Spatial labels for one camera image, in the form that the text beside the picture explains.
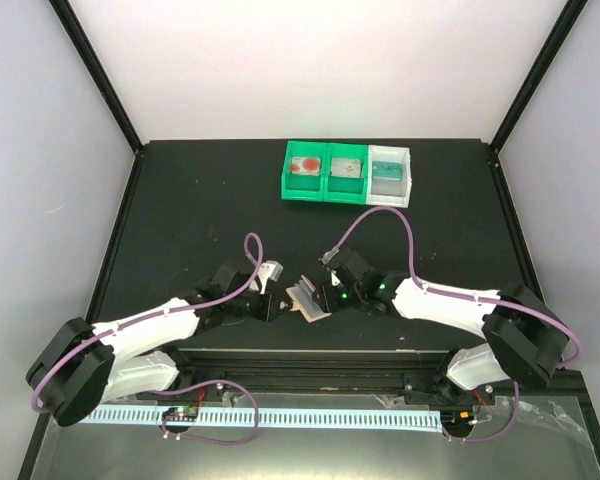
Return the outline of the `beige card holder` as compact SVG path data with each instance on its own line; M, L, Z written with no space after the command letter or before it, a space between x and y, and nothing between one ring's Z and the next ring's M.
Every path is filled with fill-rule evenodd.
M299 312L308 323L314 323L330 316L314 299L316 292L314 284L305 276L286 289L286 293L292 302L291 311Z

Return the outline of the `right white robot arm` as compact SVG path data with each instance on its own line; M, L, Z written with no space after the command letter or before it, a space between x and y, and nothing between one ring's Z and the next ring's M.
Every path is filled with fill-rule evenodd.
M471 390L512 380L545 388L569 342L564 323L531 290L470 290L425 281L400 271L379 271L349 248L326 253L330 274L312 300L331 314L356 309L409 320L429 321L482 339L452 351L434 379L437 396L456 403Z

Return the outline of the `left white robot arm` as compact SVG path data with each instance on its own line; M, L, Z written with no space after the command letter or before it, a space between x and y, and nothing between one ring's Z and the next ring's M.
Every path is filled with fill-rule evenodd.
M146 391L187 397L195 376L163 351L164 345L206 333L230 318L268 322L289 310L286 294L268 288L282 265L269 260L257 268L248 272L225 262L191 293L148 311L94 324L81 317L66 321L26 373L33 409L68 427L120 397Z

